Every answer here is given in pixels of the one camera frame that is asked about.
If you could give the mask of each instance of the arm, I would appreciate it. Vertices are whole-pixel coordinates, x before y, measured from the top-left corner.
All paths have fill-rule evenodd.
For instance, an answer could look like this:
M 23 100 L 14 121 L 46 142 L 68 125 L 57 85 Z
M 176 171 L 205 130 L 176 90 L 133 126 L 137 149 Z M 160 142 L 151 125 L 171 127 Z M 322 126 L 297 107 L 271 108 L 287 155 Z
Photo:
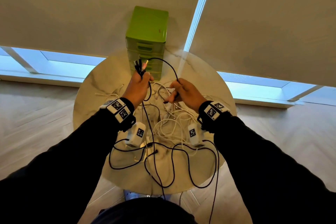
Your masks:
M 170 87 L 174 93 L 167 99 L 183 101 L 199 112 L 203 121 L 209 117 L 207 101 L 190 82 L 179 79 Z M 227 161 L 234 182 L 254 223 L 303 220 L 332 222 L 336 193 L 274 143 L 263 139 L 238 117 L 223 112 L 206 128 L 214 133 L 214 143 Z
M 132 76 L 121 98 L 131 113 L 145 98 L 149 80 L 149 73 L 143 79 Z M 0 181 L 2 215 L 12 222 L 77 223 L 120 127 L 111 112 L 101 109 L 69 137 Z

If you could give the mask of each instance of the round table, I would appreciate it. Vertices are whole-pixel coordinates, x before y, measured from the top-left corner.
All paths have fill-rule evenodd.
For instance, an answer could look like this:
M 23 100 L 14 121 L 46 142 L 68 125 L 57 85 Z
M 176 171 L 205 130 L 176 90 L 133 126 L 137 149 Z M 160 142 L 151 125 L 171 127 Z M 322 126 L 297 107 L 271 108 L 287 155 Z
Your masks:
M 180 73 L 181 78 L 193 83 L 202 94 L 215 97 L 215 100 L 219 100 L 230 109 L 232 115 L 237 115 L 236 106 L 229 88 L 220 75 L 210 65 L 191 53 L 169 47 L 165 50 L 164 60 L 169 62 L 178 74 Z M 114 95 L 108 96 L 109 94 L 114 92 L 119 93 L 121 96 L 125 91 L 130 78 L 131 72 L 126 50 L 113 53 L 112 56 L 106 58 L 97 65 L 89 73 L 78 90 L 73 108 L 73 128 L 77 129 L 85 120 L 98 111 L 101 104 L 105 103 L 109 99 L 115 98 Z M 169 82 L 175 79 L 176 77 L 173 70 L 167 64 L 163 63 L 160 82 L 166 83 L 165 85 L 169 86 Z M 155 94 L 153 94 L 150 101 L 145 102 L 145 104 L 149 103 L 158 106 L 160 109 L 161 119 L 164 119 L 166 111 L 161 97 L 159 96 L 158 99 L 155 99 Z M 146 110 L 149 113 L 150 120 L 152 120 L 153 123 L 156 123 L 158 118 L 157 108 L 153 106 L 146 106 Z M 147 130 L 145 131 L 145 135 L 148 135 L 149 141 L 151 141 L 151 132 L 148 130 L 148 122 L 146 116 L 144 116 L 142 107 L 138 107 L 134 115 L 137 121 L 146 124 Z M 169 121 L 169 123 L 163 125 L 163 133 L 171 133 L 174 127 L 173 123 L 174 122 Z M 174 135 L 181 135 L 182 133 L 182 135 L 187 138 L 186 130 L 186 127 L 181 128 L 177 125 Z M 126 138 L 126 135 L 127 133 L 119 132 L 117 141 Z M 180 139 L 178 136 L 173 137 L 173 139 L 176 141 L 171 142 L 159 136 L 154 136 L 154 140 L 156 142 L 163 143 L 169 147 L 179 143 Z M 213 134 L 206 132 L 205 139 L 213 141 Z M 211 143 L 206 142 L 205 146 L 212 149 L 217 154 L 215 147 Z M 123 150 L 131 149 L 129 146 L 124 144 L 124 141 L 116 144 L 116 147 Z M 158 153 L 155 154 L 157 172 L 163 186 L 167 186 L 173 180 L 171 150 L 160 145 L 155 145 L 155 149 L 158 150 Z M 211 151 L 193 151 L 189 150 L 186 146 L 184 146 L 183 149 L 185 149 L 190 155 L 190 173 L 196 185 L 202 184 L 212 177 L 215 171 L 215 157 Z M 141 194 L 161 195 L 161 187 L 145 170 L 144 159 L 147 155 L 152 153 L 152 150 L 153 147 L 149 148 L 148 151 L 145 151 L 145 156 L 142 158 L 142 162 L 123 170 L 111 169 L 107 156 L 102 171 L 103 177 L 123 189 L 128 189 Z M 113 149 L 111 154 L 111 164 L 113 167 L 125 167 L 134 164 L 135 161 L 138 161 L 141 158 L 141 152 L 142 150 L 120 152 Z M 221 154 L 219 155 L 219 166 L 222 166 L 225 160 Z M 179 193 L 194 187 L 189 177 L 187 155 L 182 151 L 174 151 L 173 160 L 175 179 L 170 187 L 164 189 L 165 194 Z M 150 171 L 150 174 L 158 181 L 159 179 L 156 175 L 153 164 L 153 155 L 147 158 L 146 166 Z

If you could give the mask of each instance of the person's left hand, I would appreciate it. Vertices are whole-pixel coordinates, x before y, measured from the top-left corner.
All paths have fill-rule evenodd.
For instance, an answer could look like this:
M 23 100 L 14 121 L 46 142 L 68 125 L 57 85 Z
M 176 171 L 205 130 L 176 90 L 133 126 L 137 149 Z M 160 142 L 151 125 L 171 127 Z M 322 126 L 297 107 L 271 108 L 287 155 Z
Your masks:
M 136 109 L 141 104 L 141 102 L 145 100 L 147 89 L 149 87 L 149 81 L 154 81 L 153 76 L 151 76 L 149 72 L 144 73 L 142 79 L 137 71 L 133 73 L 132 78 L 128 83 L 127 89 L 122 97 L 131 101 L 134 105 L 134 109 Z

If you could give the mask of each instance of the bundle of black cables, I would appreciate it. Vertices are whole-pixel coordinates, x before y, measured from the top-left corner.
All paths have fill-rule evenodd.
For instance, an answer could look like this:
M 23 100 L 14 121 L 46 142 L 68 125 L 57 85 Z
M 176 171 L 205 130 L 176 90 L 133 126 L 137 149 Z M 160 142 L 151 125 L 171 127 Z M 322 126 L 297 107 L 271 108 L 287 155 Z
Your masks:
M 175 69 L 174 69 L 174 68 L 173 68 L 167 61 L 165 61 L 165 60 L 163 60 L 163 59 L 160 59 L 160 58 L 149 58 L 148 60 L 152 60 L 152 59 L 162 60 L 162 61 L 165 62 L 167 65 L 169 65 L 169 66 L 173 69 L 173 71 L 174 71 L 174 73 L 175 73 L 176 80 L 179 82 L 179 79 L 178 79 L 178 77 L 177 77 L 177 74 L 176 74 L 176 72 L 175 72 Z M 150 99 L 151 96 L 152 96 L 152 87 L 151 87 L 150 82 L 148 82 L 148 84 L 149 84 L 149 90 L 150 90 L 150 93 L 149 93 L 149 97 L 148 97 L 148 99 L 145 99 L 144 102 L 145 102 L 145 101 L 149 101 L 149 99 Z M 190 161 L 189 161 L 189 155 L 188 155 L 187 151 L 185 151 L 185 150 L 183 150 L 183 149 L 178 149 L 178 148 L 176 148 L 177 146 L 182 145 L 182 144 L 176 144 L 174 147 L 171 148 L 171 147 L 168 147 L 168 146 L 166 146 L 166 145 L 164 145 L 164 144 L 161 144 L 161 143 L 158 143 L 158 142 L 154 142 L 154 134 L 153 134 L 153 130 L 152 130 L 152 127 L 151 127 L 151 123 L 150 123 L 150 121 L 149 121 L 149 117 L 148 117 L 148 114 L 147 114 L 147 111 L 146 111 L 144 102 L 142 102 L 142 108 L 143 108 L 143 110 L 145 111 L 145 114 L 146 114 L 146 117 L 147 117 L 147 121 L 148 121 L 149 128 L 150 128 L 150 131 L 151 131 L 151 134 L 152 134 L 153 142 L 149 142 L 149 143 L 147 143 L 147 145 L 145 145 L 144 147 L 141 147 L 141 148 L 132 149 L 132 150 L 121 150 L 121 149 L 116 148 L 115 145 L 116 145 L 117 143 L 121 142 L 121 141 L 125 141 L 125 140 L 128 140 L 128 139 L 122 139 L 122 140 L 117 141 L 117 142 L 115 143 L 115 145 L 113 146 L 113 148 L 115 148 L 115 149 L 118 150 L 118 151 L 123 151 L 123 152 L 142 150 L 141 158 L 140 158 L 139 161 L 137 161 L 136 163 L 134 163 L 134 164 L 132 164 L 132 165 L 130 165 L 130 166 L 120 167 L 120 168 L 112 167 L 112 165 L 111 165 L 111 153 L 112 153 L 112 150 L 111 150 L 110 153 L 109 153 L 109 156 L 108 156 L 108 163 L 109 163 L 110 167 L 111 167 L 112 169 L 115 169 L 115 170 L 121 170 L 121 169 L 126 169 L 126 168 L 129 168 L 129 167 L 135 166 L 136 164 L 139 164 L 139 163 L 141 162 L 141 160 L 142 160 L 142 158 L 143 158 L 143 156 L 144 156 L 145 148 L 146 148 L 146 147 L 152 147 L 152 146 L 153 146 L 153 153 L 149 154 L 149 155 L 145 158 L 145 161 L 144 161 L 144 163 L 145 163 L 145 169 L 146 169 L 147 173 L 148 173 L 149 175 L 151 175 L 151 173 L 148 171 L 148 169 L 147 169 L 147 167 L 146 167 L 146 160 L 147 160 L 147 158 L 148 158 L 149 156 L 153 155 L 154 168 L 155 168 L 156 175 L 157 175 L 157 177 L 159 178 L 159 182 L 158 182 L 152 175 L 151 175 L 151 177 L 152 177 L 153 180 L 154 180 L 154 181 L 161 187 L 161 189 L 162 189 L 162 195 L 163 195 L 163 197 L 166 199 L 166 196 L 165 196 L 165 193 L 164 193 L 164 190 L 163 190 L 163 189 L 164 189 L 164 188 L 168 188 L 168 187 L 170 187 L 170 186 L 173 184 L 174 180 L 175 180 L 175 169 L 174 169 L 173 152 L 174 152 L 174 150 L 178 150 L 178 151 L 182 151 L 182 152 L 184 152 L 184 153 L 187 155 L 187 158 L 188 158 L 188 171 L 189 171 L 189 177 L 190 177 L 190 180 L 191 180 L 192 184 L 193 184 L 195 187 L 200 188 L 200 189 L 208 187 L 208 186 L 211 184 L 213 178 L 215 177 L 215 174 L 216 174 L 216 171 L 217 171 L 215 196 L 214 196 L 214 199 L 213 199 L 212 209 L 211 209 L 211 214 L 210 214 L 210 219 L 209 219 L 209 223 L 210 223 L 210 221 L 211 221 L 211 217 L 212 217 L 212 213 L 213 213 L 213 208 L 214 208 L 214 205 L 215 205 L 215 200 L 216 200 L 217 184 L 218 184 L 218 173 L 219 173 L 219 152 L 218 152 L 218 150 L 217 150 L 215 144 L 214 144 L 212 141 L 210 141 L 210 140 L 203 140 L 204 142 L 210 142 L 210 143 L 215 147 L 215 149 L 216 149 L 216 151 L 217 151 L 217 155 L 215 154 L 215 152 L 214 152 L 212 149 L 207 148 L 207 147 L 202 147 L 202 148 L 194 149 L 194 148 L 191 148 L 191 147 L 188 146 L 188 145 L 184 145 L 184 146 L 187 146 L 187 147 L 188 147 L 189 149 L 191 149 L 191 150 L 204 150 L 204 149 L 210 150 L 210 151 L 214 154 L 214 156 L 215 156 L 215 170 L 214 170 L 214 174 L 213 174 L 213 176 L 212 176 L 210 182 L 209 182 L 207 185 L 205 185 L 205 186 L 198 186 L 197 184 L 194 183 L 194 181 L 193 181 L 193 179 L 192 179 L 192 177 L 191 177 L 191 172 L 190 172 Z M 163 146 L 163 147 L 165 147 L 165 148 L 171 150 L 171 160 L 172 160 L 172 166 L 173 166 L 173 180 L 172 180 L 172 182 L 171 182 L 169 185 L 167 185 L 167 186 L 163 186 L 162 181 L 161 181 L 161 178 L 160 178 L 160 176 L 159 176 L 159 174 L 158 174 L 158 171 L 157 171 L 157 168 L 156 168 L 155 154 L 158 153 L 158 150 L 155 149 L 155 145 L 161 145 L 161 146 Z

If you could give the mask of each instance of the floor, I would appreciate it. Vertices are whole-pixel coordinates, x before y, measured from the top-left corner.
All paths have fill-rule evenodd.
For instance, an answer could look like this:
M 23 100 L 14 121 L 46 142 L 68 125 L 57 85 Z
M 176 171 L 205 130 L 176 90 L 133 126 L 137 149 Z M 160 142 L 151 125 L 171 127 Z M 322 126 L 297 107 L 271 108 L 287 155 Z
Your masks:
M 0 81 L 0 179 L 72 132 L 77 88 Z M 288 110 L 237 105 L 247 126 L 274 142 L 336 191 L 336 107 L 306 103 Z M 181 206 L 207 223 L 214 183 L 182 194 Z M 123 191 L 101 179 L 79 223 L 124 200 Z M 172 201 L 178 202 L 179 195 Z M 212 223 L 252 223 L 226 164 L 220 169 Z

